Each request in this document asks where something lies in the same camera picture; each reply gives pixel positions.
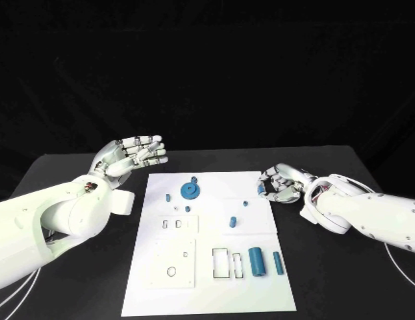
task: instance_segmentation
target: blue small part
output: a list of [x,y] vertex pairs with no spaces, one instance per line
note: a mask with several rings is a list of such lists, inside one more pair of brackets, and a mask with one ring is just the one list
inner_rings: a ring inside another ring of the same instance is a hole
[[280,253],[276,251],[273,253],[273,258],[276,260],[276,266],[277,266],[277,274],[283,275],[283,266],[281,266],[281,260],[280,260]]
[[263,250],[261,248],[251,248],[250,252],[250,261],[251,261],[251,270],[254,277],[263,277],[267,274],[264,258],[263,258]]
[[235,228],[235,226],[237,226],[237,217],[231,217],[229,218],[229,227]]
[[201,195],[201,187],[196,183],[189,182],[182,186],[180,194],[185,199],[193,200]]

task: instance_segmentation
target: black table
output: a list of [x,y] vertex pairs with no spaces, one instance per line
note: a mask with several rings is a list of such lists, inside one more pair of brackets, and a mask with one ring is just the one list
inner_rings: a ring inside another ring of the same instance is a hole
[[[45,155],[17,186],[20,196],[88,172],[94,154]],[[113,215],[81,246],[42,268],[32,294],[12,319],[121,319],[121,308],[150,173],[264,171],[284,162],[317,176],[339,173],[379,191],[346,146],[170,151],[169,162],[137,170],[121,189],[136,193],[131,216]],[[388,258],[384,244],[352,229],[338,235],[300,217],[303,203],[273,203],[297,312],[263,313],[263,319],[415,319],[415,288]],[[415,254],[392,248],[415,276]],[[22,281],[0,290],[0,302]],[[0,309],[12,312],[23,294]],[[257,319],[257,313],[167,316],[172,319]]]

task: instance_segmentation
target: white robotic arm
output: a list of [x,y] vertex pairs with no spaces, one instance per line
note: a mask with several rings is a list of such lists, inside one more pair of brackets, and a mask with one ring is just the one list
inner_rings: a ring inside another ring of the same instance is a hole
[[[277,193],[265,192],[268,178]],[[264,172],[258,182],[264,198],[291,203],[302,192],[302,216],[312,223],[339,234],[354,226],[372,239],[415,252],[415,200],[375,193],[341,175],[317,178],[283,163]]]
[[[115,188],[134,169],[167,162],[164,154],[162,136],[113,141],[87,175],[0,202],[0,288],[94,237],[111,213],[131,213],[134,194]],[[42,226],[55,232],[48,240]]]

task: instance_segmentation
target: robotic hand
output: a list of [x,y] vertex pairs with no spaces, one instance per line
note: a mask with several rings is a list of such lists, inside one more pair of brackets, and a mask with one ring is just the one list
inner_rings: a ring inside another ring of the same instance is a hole
[[117,188],[133,170],[167,162],[164,154],[159,135],[113,141],[87,175],[0,202],[0,288],[94,237],[111,213],[131,214],[134,194]]
[[[265,192],[268,178],[277,193]],[[369,238],[415,252],[415,200],[375,193],[341,175],[319,178],[280,163],[260,177],[258,194],[271,201],[291,203],[302,193],[302,216],[313,224],[339,234],[354,226]]]

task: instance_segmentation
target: white paper sheet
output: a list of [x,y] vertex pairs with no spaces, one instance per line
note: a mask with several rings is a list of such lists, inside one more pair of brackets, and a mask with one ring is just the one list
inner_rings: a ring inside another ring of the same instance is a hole
[[[276,270],[273,252],[281,252],[281,249],[270,203],[260,198],[257,192],[260,175],[258,171],[150,175],[121,316],[296,311],[286,261],[284,275],[278,275]],[[201,196],[186,200],[182,198],[180,188],[190,182],[192,176],[198,178]],[[251,207],[245,207],[242,211],[244,200],[248,200]],[[188,205],[192,209],[189,213],[185,212]],[[232,212],[238,216],[235,229],[229,228]],[[198,216],[198,233],[177,234],[177,230],[159,232],[154,222],[160,221],[159,216],[170,215]],[[154,270],[154,242],[175,237],[193,239],[196,242],[195,287],[147,289],[147,280],[152,279]],[[251,247],[263,250],[267,268],[267,275],[263,277],[253,276],[248,256]],[[214,278],[214,248],[229,250],[228,279]],[[242,279],[235,278],[234,253],[241,254]]]

